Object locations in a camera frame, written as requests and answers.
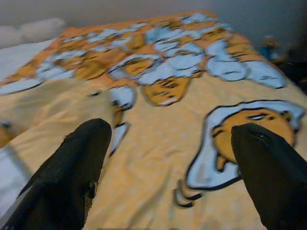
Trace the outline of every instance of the cartoon face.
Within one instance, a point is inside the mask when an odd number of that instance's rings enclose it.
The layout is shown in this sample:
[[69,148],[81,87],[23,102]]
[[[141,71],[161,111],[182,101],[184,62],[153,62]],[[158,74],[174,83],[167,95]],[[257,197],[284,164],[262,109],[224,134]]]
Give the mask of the cartoon face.
[[85,39],[82,36],[66,38],[61,41],[58,52],[63,53],[71,50],[81,49],[85,45]]
[[258,52],[254,50],[250,44],[243,43],[243,44],[231,44],[228,43],[226,47],[227,53],[231,54],[235,57],[240,57],[243,55],[257,55]]
[[288,111],[279,114],[270,109],[241,110],[226,118],[220,126],[213,129],[212,133],[214,146],[218,151],[216,169],[223,172],[228,161],[236,162],[231,147],[231,129],[233,126],[254,123],[282,136],[290,145],[293,145],[294,133],[288,122],[290,120],[291,113]]
[[81,67],[83,60],[84,60],[83,56],[75,56],[70,59],[57,60],[55,61],[55,64],[57,66],[63,67],[66,70],[73,70]]
[[215,41],[225,39],[226,33],[226,30],[222,27],[216,27],[213,30],[206,32],[203,36],[203,39],[209,41],[209,43],[213,43]]
[[85,54],[86,59],[88,60],[99,60],[99,59],[103,59],[105,58],[102,54],[109,52],[110,50],[112,50],[110,47],[105,48],[104,50],[99,50],[98,47],[90,50],[89,52],[87,52]]
[[183,37],[180,37],[180,38],[177,38],[177,39],[169,40],[169,41],[167,41],[165,43],[179,42],[179,46],[183,46],[186,43],[192,42],[194,40],[195,40],[195,38],[193,38],[193,37],[191,37],[189,35],[186,35],[186,36],[183,36]]
[[146,44],[146,39],[143,34],[135,35],[130,41],[125,44],[125,47],[130,51],[134,52],[140,49],[142,46]]
[[100,77],[106,71],[106,66],[97,60],[86,60],[81,68],[76,70],[75,77],[84,80]]
[[113,110],[114,110],[114,126],[119,126],[123,115],[124,115],[124,110],[119,106],[117,102],[112,103]]
[[179,101],[187,91],[191,79],[170,77],[158,80],[152,85],[143,85],[148,100],[156,106],[167,106]]
[[175,20],[164,21],[164,22],[159,23],[159,25],[161,27],[170,28],[171,30],[176,30],[176,29],[179,29],[181,27],[181,23],[179,21],[175,21]]
[[153,61],[149,58],[142,59],[140,57],[136,57],[127,61],[123,67],[129,75],[136,76],[142,74],[152,64]]

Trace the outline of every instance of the blanket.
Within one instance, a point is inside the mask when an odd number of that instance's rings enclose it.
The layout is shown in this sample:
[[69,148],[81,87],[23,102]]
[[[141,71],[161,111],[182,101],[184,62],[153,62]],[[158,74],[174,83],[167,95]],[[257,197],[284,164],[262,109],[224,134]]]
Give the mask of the blanket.
[[207,11],[70,28],[0,93],[9,145],[32,173],[85,120],[112,124],[86,230],[265,229],[232,152],[235,125],[261,125],[307,159],[306,97]]

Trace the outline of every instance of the white sheet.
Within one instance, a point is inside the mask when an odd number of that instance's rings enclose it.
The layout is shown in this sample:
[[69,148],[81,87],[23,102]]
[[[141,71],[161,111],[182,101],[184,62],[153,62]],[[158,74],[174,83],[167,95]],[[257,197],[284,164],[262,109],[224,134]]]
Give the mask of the white sheet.
[[54,39],[0,49],[0,81],[15,73],[35,55],[47,48]]

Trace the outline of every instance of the white pillow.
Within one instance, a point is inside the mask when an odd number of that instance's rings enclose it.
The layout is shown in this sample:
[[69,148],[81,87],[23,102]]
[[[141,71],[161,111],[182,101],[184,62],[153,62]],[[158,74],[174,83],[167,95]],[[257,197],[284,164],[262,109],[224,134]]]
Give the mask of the white pillow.
[[0,49],[22,44],[22,33],[13,26],[0,26]]
[[51,18],[20,27],[26,42],[42,42],[59,36],[65,29],[65,21],[60,18]]

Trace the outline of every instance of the wall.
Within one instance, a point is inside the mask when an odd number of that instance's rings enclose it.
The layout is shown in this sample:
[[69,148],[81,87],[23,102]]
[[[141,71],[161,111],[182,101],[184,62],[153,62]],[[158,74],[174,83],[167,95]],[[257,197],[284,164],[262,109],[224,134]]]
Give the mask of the wall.
[[0,25],[50,17],[86,26],[142,19],[195,9],[215,12],[256,47],[274,35],[287,48],[303,31],[306,0],[0,0]]

